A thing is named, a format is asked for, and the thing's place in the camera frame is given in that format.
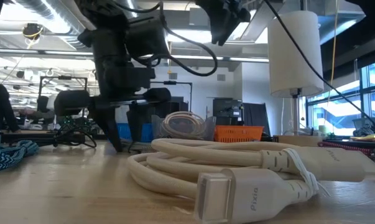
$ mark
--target power cord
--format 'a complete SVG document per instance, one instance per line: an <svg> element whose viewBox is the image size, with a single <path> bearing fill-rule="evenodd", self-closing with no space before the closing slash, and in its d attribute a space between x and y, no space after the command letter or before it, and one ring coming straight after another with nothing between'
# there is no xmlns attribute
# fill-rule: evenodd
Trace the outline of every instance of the power cord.
<svg viewBox="0 0 375 224"><path fill-rule="evenodd" d="M195 218L202 223L273 218L320 189L328 194L318 180L375 180L373 161L338 148L182 139L155 139L151 147L158 152L128 157L131 177L153 192L195 198Z"/></svg>
<svg viewBox="0 0 375 224"><path fill-rule="evenodd" d="M161 58L167 58L167 59L171 59L173 62L175 62L177 65L181 66L184 70L190 72L191 74L193 75L197 75L199 77L208 77L212 74L214 74L216 72L216 70L218 69L218 59L216 58L216 55L215 53L213 53L213 51L205 46L204 44L201 44L201 43L198 43L198 42L195 42L195 41L192 41L190 39L187 39L185 37L182 37L181 35L178 35L176 34L175 32L173 32L172 30L169 29L168 25L167 25L167 22L165 20L165 15L164 15L164 3L162 1L160 1L156 6L154 6L153 8L151 9L131 9L131 8L128 8L126 6L123 6L119 3L115 3L117 6L119 6L121 9L124 9L124 10L127 10L127 11L130 11L130 12L136 12L136 13L148 13L148 12L153 12L155 10L157 10L158 8L160 9L160 19L161 19L161 23L162 23L162 26L164 27L164 29L171 35L174 35L186 42L189 42L191 44L194 44L194 45L197 45L199 47L201 47L202 49L204 49L205 51L207 51L213 58L213 61L215 63L213 69L208 72L208 73L200 73L200 72L196 72L194 70L192 70L191 68L188 68L186 65L184 65L181 61L177 60L176 58L174 58L173 56L171 56L170 54L156 54L156 55L153 55L151 56L150 58L147 59L147 61L143 61L144 63L142 63L143 65L145 66L148 66L149 68L151 67L154 67L156 65L152 65L152 61L154 60L159 60Z"/></svg>
<svg viewBox="0 0 375 224"><path fill-rule="evenodd" d="M364 115L365 117L368 118L368 120L370 120L370 122L372 122L372 124L375 126L375 121L373 119L371 119L371 117L366 114L362 109L360 109L358 106L356 106L352 101L350 101L347 97L345 97L341 92L339 92L335 87L333 87L331 84L329 84L317 71L316 69L313 67L313 65L309 62L309 60L307 59L306 55L304 54L304 52L302 51L302 49L299 47L298 43L296 42L296 40L294 39L294 37L292 37L291 33L289 32L288 28L285 26L284 22L282 21L280 15L278 14L278 12L273 8L273 6L271 5L271 3L269 2L269 0L264 0L264 2L269 6L270 10L273 12L273 14L275 15L275 17L277 18L277 20L280 22L280 25L282 26L282 28L285 30L285 32L287 33L287 35L289 36L289 38L291 39L291 41L294 43L294 45L296 46L297 50L299 51L299 53L301 54L301 56L303 57L303 59L305 60L306 64L310 67L310 69L312 69L312 71L315 73L315 75L321 80L323 81L323 83L325 83L328 87L330 87L332 90L334 90L340 97L342 97L344 100L346 100L346 102L350 103L354 108L356 108L362 115Z"/></svg>

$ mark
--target yellow cable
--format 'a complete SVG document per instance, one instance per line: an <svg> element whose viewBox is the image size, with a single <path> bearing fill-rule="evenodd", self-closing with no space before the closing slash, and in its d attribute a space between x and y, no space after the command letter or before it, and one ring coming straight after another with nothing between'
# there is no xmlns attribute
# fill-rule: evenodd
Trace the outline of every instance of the yellow cable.
<svg viewBox="0 0 375 224"><path fill-rule="evenodd" d="M31 42L27 45L27 50L29 50L34 44L36 44L36 42L35 42L36 37L37 36L34 36L34 38L31 40Z"/></svg>
<svg viewBox="0 0 375 224"><path fill-rule="evenodd" d="M44 30L44 28L42 27L42 28L38 31L38 33L31 34L31 35L25 35L25 34L23 34L23 36L24 36L24 37L35 37L35 36L39 35L43 30Z"/></svg>
<svg viewBox="0 0 375 224"><path fill-rule="evenodd" d="M339 11L339 0L336 0L336 12L335 12L335 25L334 25L334 45L333 45L333 50L332 50L332 68L331 68L331 82L330 84L332 85L332 81L334 79L334 72L335 72L335 49L336 49L336 27L338 25L338 11ZM330 97L331 97L331 90L328 92L328 100L326 102L326 110L324 114L324 125L326 122L326 114L328 110L328 105L330 104Z"/></svg>
<svg viewBox="0 0 375 224"><path fill-rule="evenodd" d="M169 54L171 54L172 53L172 42L170 41L169 42ZM172 63L172 61L171 60L169 60L169 66L168 66L168 74L171 74L172 73L172 71L170 70L170 64Z"/></svg>

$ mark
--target wooden tabletop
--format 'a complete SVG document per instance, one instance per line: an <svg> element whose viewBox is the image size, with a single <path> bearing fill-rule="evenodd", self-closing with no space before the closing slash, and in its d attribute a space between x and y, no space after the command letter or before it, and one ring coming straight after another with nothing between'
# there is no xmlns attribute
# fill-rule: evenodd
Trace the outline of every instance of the wooden tabletop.
<svg viewBox="0 0 375 224"><path fill-rule="evenodd" d="M128 174L128 154L42 148L0 172L0 224L196 223L193 200L155 194ZM323 182L320 194L260 223L375 223L375 182Z"/></svg>

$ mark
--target orange basket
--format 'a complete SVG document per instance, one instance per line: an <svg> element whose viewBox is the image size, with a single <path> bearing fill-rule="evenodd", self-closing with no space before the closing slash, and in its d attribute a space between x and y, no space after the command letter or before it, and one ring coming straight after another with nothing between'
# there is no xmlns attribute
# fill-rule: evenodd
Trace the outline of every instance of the orange basket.
<svg viewBox="0 0 375 224"><path fill-rule="evenodd" d="M247 142L261 140L262 126L223 126L216 125L216 142Z"/></svg>

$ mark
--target blue rope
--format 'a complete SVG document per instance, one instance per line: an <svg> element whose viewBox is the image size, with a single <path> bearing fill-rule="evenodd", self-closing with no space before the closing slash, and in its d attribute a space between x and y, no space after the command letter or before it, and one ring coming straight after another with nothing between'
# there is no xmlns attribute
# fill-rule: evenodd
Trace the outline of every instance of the blue rope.
<svg viewBox="0 0 375 224"><path fill-rule="evenodd" d="M18 164L24 157L34 155L39 149L37 143L22 140L15 147L0 146L0 170Z"/></svg>

